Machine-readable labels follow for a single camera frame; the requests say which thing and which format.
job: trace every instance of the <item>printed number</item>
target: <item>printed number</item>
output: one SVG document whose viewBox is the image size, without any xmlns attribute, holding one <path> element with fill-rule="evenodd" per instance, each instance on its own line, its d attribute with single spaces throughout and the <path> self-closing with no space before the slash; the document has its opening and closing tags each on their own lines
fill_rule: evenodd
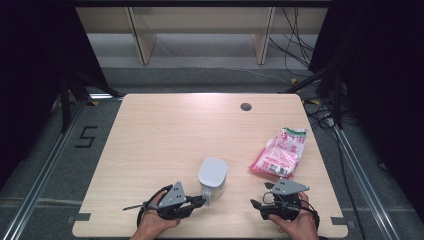
<svg viewBox="0 0 424 240">
<path fill-rule="evenodd" d="M 75 148 L 90 148 L 91 147 L 91 144 L 93 143 L 96 137 L 84 136 L 85 131 L 87 129 L 97 129 L 97 126 L 85 126 L 80 135 L 80 139 L 90 139 L 90 143 L 88 145 L 75 145 Z"/>
</svg>

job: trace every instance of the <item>small round object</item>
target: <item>small round object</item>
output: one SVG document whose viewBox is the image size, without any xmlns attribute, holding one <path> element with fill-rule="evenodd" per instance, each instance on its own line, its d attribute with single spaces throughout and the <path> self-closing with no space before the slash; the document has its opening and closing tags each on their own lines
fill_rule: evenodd
<svg viewBox="0 0 424 240">
<path fill-rule="evenodd" d="M 250 105 L 250 103 L 242 103 L 242 104 L 240 105 L 240 108 L 241 108 L 243 111 L 250 111 L 250 110 L 252 109 L 252 105 Z"/>
</svg>

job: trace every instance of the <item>metal rail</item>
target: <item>metal rail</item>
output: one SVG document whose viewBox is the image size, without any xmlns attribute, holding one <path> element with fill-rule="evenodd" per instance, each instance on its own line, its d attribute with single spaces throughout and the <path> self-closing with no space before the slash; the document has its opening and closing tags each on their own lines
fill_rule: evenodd
<svg viewBox="0 0 424 240">
<path fill-rule="evenodd" d="M 15 214 L 13 220 L 10 222 L 5 235 L 3 236 L 3 240 L 17 240 L 21 236 L 35 206 L 37 205 L 37 201 L 40 198 L 53 170 L 54 167 L 60 158 L 63 149 L 66 146 L 66 142 L 69 139 L 69 136 L 72 133 L 73 127 L 78 120 L 82 110 L 86 102 L 78 102 L 75 110 L 72 113 L 71 122 L 69 127 L 65 132 L 59 135 L 58 140 L 56 141 L 53 150 L 50 152 L 49 157 L 46 160 L 43 168 L 41 169 L 37 179 L 31 187 L 31 190 L 25 197 L 22 205 L 19 207 L 19 210 Z"/>
</svg>

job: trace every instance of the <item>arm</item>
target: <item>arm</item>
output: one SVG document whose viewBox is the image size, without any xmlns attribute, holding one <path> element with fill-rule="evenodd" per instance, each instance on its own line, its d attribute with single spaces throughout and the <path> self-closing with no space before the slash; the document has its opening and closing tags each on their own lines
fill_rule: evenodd
<svg viewBox="0 0 424 240">
<path fill-rule="evenodd" d="M 309 197 L 303 193 L 299 193 L 300 198 L 309 202 Z M 302 206 L 309 208 L 308 204 L 302 201 Z M 286 232 L 293 240 L 318 240 L 318 231 L 315 226 L 315 220 L 312 213 L 301 209 L 299 215 L 292 222 L 288 222 L 277 215 L 270 214 L 268 218 L 277 224 L 280 228 L 279 232 Z"/>
<path fill-rule="evenodd" d="M 157 203 L 160 197 L 159 194 L 153 201 Z M 178 226 L 180 219 L 165 220 L 159 217 L 155 210 L 148 210 L 141 219 L 137 231 L 130 240 L 153 240 L 157 238 L 163 231 Z"/>
</svg>

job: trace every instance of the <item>black wall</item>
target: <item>black wall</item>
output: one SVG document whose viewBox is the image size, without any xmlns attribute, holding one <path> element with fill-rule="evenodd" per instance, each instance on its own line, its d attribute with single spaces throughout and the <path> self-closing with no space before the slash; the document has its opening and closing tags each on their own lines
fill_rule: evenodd
<svg viewBox="0 0 424 240">
<path fill-rule="evenodd" d="M 354 114 L 424 221 L 424 3 L 421 2 L 372 1 L 358 23 L 359 31 L 351 37 L 340 72 Z M 346 10 L 334 10 L 328 15 L 331 17 L 328 26 L 333 30 L 346 29 L 343 27 L 347 24 Z M 330 34 L 335 37 L 343 34 L 342 30 L 325 28 L 324 25 L 326 35 L 320 36 L 322 39 L 331 38 Z M 335 49 L 321 41 L 316 50 L 313 66 L 318 70 L 328 61 L 323 56 Z"/>
<path fill-rule="evenodd" d="M 36 140 L 59 92 L 61 71 L 22 17 L 20 5 L 0 4 L 0 186 Z"/>
<path fill-rule="evenodd" d="M 0 187 L 37 140 L 65 75 L 74 95 L 108 87 L 75 8 L 46 4 L 0 1 Z"/>
</svg>

